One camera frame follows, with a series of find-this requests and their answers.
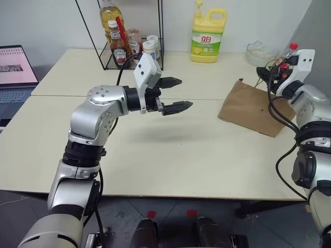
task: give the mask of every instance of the white bottle cap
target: white bottle cap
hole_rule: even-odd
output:
[[[109,27],[118,27],[118,24],[116,21],[110,20],[110,21],[108,21],[108,26]]]
[[[151,49],[154,49],[154,48],[155,48],[155,44],[152,41],[145,41],[143,43],[143,49],[144,50],[151,50]]]
[[[147,40],[152,41],[155,44],[159,43],[159,37],[157,37],[156,35],[148,35]]]

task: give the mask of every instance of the dish soap bottle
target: dish soap bottle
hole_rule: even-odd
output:
[[[191,60],[201,63],[213,63],[218,56],[221,37],[227,21],[227,12],[224,9],[211,9],[202,17],[200,7],[202,1],[195,1],[198,10],[194,13],[191,45]],[[215,19],[212,14],[222,15]]]

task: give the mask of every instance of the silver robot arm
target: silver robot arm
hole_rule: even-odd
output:
[[[68,143],[48,197],[49,215],[39,219],[19,244],[19,248],[79,248],[83,216],[89,215],[99,196],[100,182],[95,178],[104,145],[113,122],[129,111],[176,114],[192,106],[182,101],[164,105],[160,88],[170,88],[181,80],[160,78],[158,63],[143,54],[134,70],[137,87],[102,85],[91,89],[87,98],[71,115]]]
[[[291,98],[288,103],[296,112],[299,147],[292,179],[304,188],[312,216],[320,232],[322,247],[331,247],[331,102],[312,85],[304,85],[314,60],[314,50],[299,50],[273,78],[272,92]],[[268,82],[264,69],[259,76]]]

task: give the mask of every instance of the red bottle cap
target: red bottle cap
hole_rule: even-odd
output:
[[[292,50],[296,50],[298,48],[298,43],[294,43],[294,42],[292,42],[291,44],[290,44],[290,49],[292,49]]]
[[[286,69],[286,68],[288,67],[288,65],[289,65],[289,64],[287,64],[287,63],[282,63],[279,67],[280,67],[281,69]]]

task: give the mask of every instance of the laptop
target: laptop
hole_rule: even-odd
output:
[[[11,119],[37,85],[22,46],[0,46],[0,119]]]

